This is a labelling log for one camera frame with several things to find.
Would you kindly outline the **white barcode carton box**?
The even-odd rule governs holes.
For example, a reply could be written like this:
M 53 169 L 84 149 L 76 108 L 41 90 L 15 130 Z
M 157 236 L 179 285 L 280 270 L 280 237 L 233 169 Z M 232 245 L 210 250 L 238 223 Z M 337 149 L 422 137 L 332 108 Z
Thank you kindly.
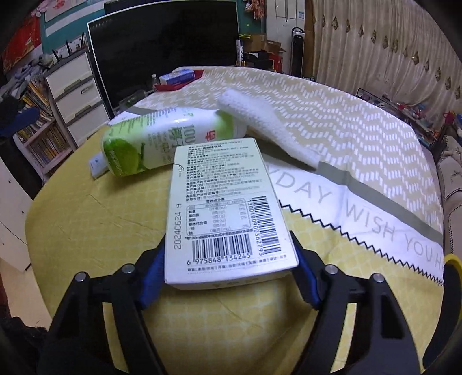
M 175 152 L 165 234 L 165 283 L 229 288 L 282 277 L 298 256 L 256 140 Z

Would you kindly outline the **green white drink bottle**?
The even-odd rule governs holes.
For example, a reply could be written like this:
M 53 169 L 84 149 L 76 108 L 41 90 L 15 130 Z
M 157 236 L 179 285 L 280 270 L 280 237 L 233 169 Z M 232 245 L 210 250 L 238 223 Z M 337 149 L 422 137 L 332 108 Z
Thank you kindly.
M 180 146 L 243 138 L 247 125 L 219 110 L 174 107 L 125 119 L 106 130 L 101 156 L 113 175 L 126 177 L 173 163 Z

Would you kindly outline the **long white foam net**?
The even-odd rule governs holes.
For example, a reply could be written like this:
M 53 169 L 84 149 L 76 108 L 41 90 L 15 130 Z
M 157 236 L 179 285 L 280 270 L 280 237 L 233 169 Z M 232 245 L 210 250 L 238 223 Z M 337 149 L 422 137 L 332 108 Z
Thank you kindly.
M 300 145 L 292 138 L 290 132 L 284 127 L 273 107 L 267 101 L 245 95 L 240 91 L 227 89 L 217 99 L 217 106 L 274 142 L 290 157 L 303 162 L 314 170 L 318 168 L 319 154 Z

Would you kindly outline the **yellow black trash bin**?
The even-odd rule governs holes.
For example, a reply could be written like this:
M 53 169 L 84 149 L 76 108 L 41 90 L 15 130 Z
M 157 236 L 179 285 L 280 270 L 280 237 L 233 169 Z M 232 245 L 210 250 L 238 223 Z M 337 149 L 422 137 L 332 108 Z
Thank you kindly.
M 461 374 L 461 260 L 444 258 L 439 322 L 424 353 L 424 374 Z

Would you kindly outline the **yellow patterned table cloth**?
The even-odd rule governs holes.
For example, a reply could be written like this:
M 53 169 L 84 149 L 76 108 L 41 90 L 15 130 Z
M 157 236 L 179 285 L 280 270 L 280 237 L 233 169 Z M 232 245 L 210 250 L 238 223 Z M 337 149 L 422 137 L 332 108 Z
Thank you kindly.
M 101 130 L 25 232 L 42 374 L 419 374 L 443 211 L 409 126 L 282 74 L 212 67 Z

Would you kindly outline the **beige sofa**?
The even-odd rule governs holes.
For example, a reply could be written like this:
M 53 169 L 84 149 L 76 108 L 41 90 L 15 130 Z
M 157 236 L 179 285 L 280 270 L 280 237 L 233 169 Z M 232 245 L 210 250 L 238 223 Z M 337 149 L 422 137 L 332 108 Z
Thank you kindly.
M 445 135 L 437 151 L 436 170 L 443 208 L 444 254 L 461 258 L 462 168 L 461 145 Z

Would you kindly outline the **low shelf with toys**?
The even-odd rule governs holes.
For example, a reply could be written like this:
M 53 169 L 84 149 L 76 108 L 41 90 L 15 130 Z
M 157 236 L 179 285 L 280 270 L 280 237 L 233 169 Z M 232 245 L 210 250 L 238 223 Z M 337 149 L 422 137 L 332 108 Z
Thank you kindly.
M 362 88 L 357 90 L 356 96 L 408 124 L 413 128 L 419 142 L 427 149 L 431 149 L 436 143 L 437 136 L 432 129 L 433 123 L 424 118 L 419 106 L 409 107 L 402 103 L 393 102 L 386 95 L 379 97 Z

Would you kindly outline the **clear water bottle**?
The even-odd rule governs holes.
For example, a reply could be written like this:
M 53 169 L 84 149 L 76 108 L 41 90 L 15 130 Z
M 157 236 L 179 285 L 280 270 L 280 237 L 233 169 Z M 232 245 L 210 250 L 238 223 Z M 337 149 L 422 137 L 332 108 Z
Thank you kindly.
M 156 74 L 152 74 L 151 75 L 151 81 L 152 81 L 152 88 L 153 88 L 153 91 L 156 91 L 157 90 L 157 85 L 160 84 L 160 81 L 157 77 Z

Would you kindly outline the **white plastic drawer unit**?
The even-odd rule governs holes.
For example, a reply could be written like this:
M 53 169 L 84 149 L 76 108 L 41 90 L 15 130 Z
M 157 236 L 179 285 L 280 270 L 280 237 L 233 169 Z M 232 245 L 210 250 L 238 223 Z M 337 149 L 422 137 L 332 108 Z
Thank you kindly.
M 54 64 L 45 73 L 45 84 L 53 114 L 73 148 L 109 123 L 87 48 Z

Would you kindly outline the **large black television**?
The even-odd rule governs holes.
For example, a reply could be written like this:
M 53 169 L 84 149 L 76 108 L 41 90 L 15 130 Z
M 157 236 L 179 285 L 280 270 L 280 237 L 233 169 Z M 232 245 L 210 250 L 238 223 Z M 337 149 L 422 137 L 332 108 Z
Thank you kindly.
M 151 89 L 153 75 L 235 65 L 238 37 L 235 1 L 157 1 L 88 23 L 88 44 L 110 108 Z

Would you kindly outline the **black tower fan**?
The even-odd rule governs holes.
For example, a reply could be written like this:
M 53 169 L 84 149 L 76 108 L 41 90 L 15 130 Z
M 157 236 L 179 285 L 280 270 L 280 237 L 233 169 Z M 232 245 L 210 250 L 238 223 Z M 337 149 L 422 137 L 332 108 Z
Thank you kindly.
M 305 49 L 305 31 L 300 27 L 293 27 L 290 40 L 290 75 L 301 77 Z

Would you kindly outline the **cream curtain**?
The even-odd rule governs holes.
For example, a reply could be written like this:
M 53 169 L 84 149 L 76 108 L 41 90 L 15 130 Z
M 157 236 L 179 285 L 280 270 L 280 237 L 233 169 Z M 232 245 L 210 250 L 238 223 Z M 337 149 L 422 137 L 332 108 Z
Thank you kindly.
M 461 112 L 461 61 L 415 1 L 314 1 L 316 81 L 410 106 L 435 126 Z

